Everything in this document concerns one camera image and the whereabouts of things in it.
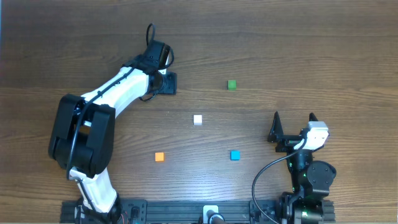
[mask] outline wooden tabletop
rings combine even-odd
[[[58,102],[143,53],[150,22],[174,49],[178,89],[118,116],[108,169],[122,197],[250,200],[284,156],[266,141],[274,112],[286,134],[314,112],[330,129],[314,156],[337,169],[336,219],[397,221],[397,1],[3,0],[1,22],[0,222],[57,222],[80,197],[47,154]],[[256,193],[291,187],[281,162]]]

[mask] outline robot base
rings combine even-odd
[[[79,215],[77,202],[63,202],[60,223],[97,224],[94,218]],[[226,223],[273,224],[261,215],[253,201],[230,202],[148,202],[139,199],[122,199],[123,212],[132,224],[146,223],[197,223],[202,224],[203,206],[217,205]],[[275,215],[275,201],[258,200],[262,209]],[[333,202],[325,202],[325,222],[335,222]]]

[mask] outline white cube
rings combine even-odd
[[[193,115],[193,125],[201,125],[201,115]]]

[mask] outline wood grain surface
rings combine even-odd
[[[58,102],[142,53],[150,22],[174,49],[178,89],[116,120],[109,173],[122,197],[250,200],[256,173],[283,156],[266,142],[274,112],[287,134],[314,112],[331,133],[315,159],[337,169],[336,219],[397,221],[398,1],[3,0],[1,21],[0,222],[57,222],[80,197],[47,155]],[[290,189],[283,162],[256,193]]]

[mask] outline orange cube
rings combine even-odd
[[[155,161],[164,162],[164,152],[155,152]]]

